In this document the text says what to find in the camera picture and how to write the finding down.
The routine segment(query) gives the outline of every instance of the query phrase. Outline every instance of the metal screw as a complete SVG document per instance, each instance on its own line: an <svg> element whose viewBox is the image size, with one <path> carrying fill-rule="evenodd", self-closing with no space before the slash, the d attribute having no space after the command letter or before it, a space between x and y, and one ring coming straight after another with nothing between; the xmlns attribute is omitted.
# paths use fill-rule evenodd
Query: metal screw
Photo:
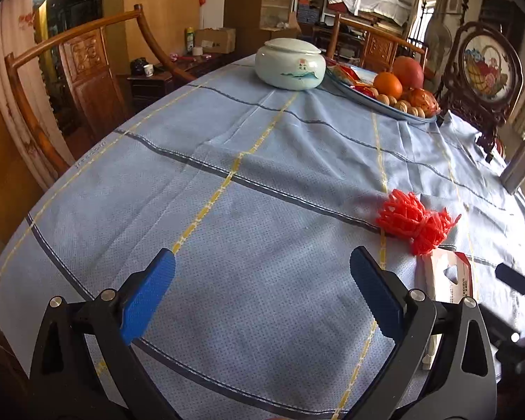
<svg viewBox="0 0 525 420"><path fill-rule="evenodd" d="M62 303L62 297L52 297L51 301L49 302L49 305L52 308L56 308L56 307L60 306L61 303Z"/></svg>
<svg viewBox="0 0 525 420"><path fill-rule="evenodd" d="M426 298L426 294L422 292L420 289L413 289L410 291L410 297L412 297L413 300L416 300L417 302L423 302Z"/></svg>
<svg viewBox="0 0 525 420"><path fill-rule="evenodd" d="M110 302L115 298L115 291L113 289L105 289L101 292L101 300L105 302Z"/></svg>
<svg viewBox="0 0 525 420"><path fill-rule="evenodd" d="M476 300L473 297L465 297L465 300L463 300L463 303L465 304L465 306L469 308L476 307Z"/></svg>

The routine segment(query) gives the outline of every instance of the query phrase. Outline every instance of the blue tablecloth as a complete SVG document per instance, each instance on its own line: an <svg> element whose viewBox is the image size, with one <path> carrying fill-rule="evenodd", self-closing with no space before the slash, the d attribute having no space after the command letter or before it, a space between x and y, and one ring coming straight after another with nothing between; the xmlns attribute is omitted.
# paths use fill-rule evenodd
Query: blue tablecloth
<svg viewBox="0 0 525 420"><path fill-rule="evenodd" d="M502 159L485 162L470 125L449 114L440 128L410 126L327 80L276 89L253 65L244 58L142 111L28 214L0 258L0 327L26 371L52 296L119 288L167 247L178 250L175 280L133 346L183 418L330 418L363 357L345 412L393 346L370 333L348 266L358 245L379 260L375 217L393 188L463 214L443 247L473 260L477 297L525 330L525 299L494 277L500 262L525 273L525 198L504 191ZM424 288L409 243L384 245L386 268Z"/></svg>

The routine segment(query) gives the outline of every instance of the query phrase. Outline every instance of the blue gripper pad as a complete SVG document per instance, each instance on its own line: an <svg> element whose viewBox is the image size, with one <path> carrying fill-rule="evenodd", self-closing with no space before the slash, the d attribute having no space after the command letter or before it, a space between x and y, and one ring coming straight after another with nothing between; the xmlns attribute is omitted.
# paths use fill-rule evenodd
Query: blue gripper pad
<svg viewBox="0 0 525 420"><path fill-rule="evenodd" d="M144 271L144 278L122 311L121 335L126 345L142 336L163 295L175 277L175 256L161 249Z"/></svg>
<svg viewBox="0 0 525 420"><path fill-rule="evenodd" d="M404 311L384 277L395 277L394 282L400 284L402 282L394 273L383 272L370 253L362 246L357 247L350 255L350 273L379 325L381 333L398 343L403 338Z"/></svg>

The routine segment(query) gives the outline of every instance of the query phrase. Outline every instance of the orange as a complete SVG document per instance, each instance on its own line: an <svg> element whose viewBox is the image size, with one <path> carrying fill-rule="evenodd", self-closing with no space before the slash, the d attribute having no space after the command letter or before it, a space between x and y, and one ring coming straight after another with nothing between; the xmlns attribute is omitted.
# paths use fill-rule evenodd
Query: orange
<svg viewBox="0 0 525 420"><path fill-rule="evenodd" d="M381 95L393 96L395 99L399 99L403 93L400 80L392 72L377 74L373 80L373 86Z"/></svg>

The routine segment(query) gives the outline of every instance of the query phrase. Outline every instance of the red mesh bag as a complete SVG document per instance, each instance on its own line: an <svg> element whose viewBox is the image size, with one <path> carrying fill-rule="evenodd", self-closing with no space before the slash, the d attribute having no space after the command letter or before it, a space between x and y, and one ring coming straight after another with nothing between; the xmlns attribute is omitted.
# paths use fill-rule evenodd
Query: red mesh bag
<svg viewBox="0 0 525 420"><path fill-rule="evenodd" d="M376 222L385 232L411 238L412 254L421 256L437 248L460 217L452 221L445 208L443 211L426 210L413 192L405 194L393 189L383 209L379 210Z"/></svg>

